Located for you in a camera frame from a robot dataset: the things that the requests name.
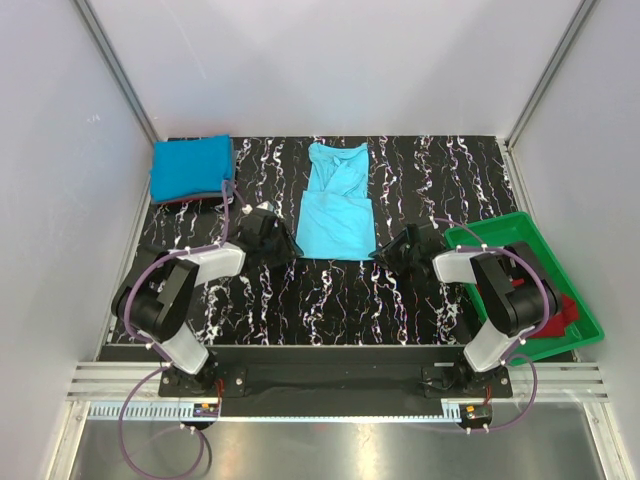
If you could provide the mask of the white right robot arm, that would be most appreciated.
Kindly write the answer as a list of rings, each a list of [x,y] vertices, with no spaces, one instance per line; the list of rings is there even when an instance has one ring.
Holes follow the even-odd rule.
[[[449,375],[451,384],[471,383],[505,366],[508,354],[543,329],[562,310],[562,294],[525,241],[438,251],[424,230],[409,224],[370,257],[397,275],[422,273],[478,289],[487,318]]]

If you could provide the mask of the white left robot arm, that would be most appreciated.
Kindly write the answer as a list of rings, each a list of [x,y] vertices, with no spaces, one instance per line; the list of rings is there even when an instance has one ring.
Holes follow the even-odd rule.
[[[164,250],[144,245],[111,303],[111,313],[133,333],[158,347],[173,367],[198,376],[214,356],[186,324],[195,288],[265,265],[274,268],[303,254],[277,217],[247,220],[222,245]]]

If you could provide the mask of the light blue t shirt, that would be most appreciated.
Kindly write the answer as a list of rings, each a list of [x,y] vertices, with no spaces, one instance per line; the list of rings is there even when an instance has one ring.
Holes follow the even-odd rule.
[[[314,143],[308,154],[311,172],[296,227],[303,257],[368,261],[377,248],[368,195],[368,146],[335,148]]]

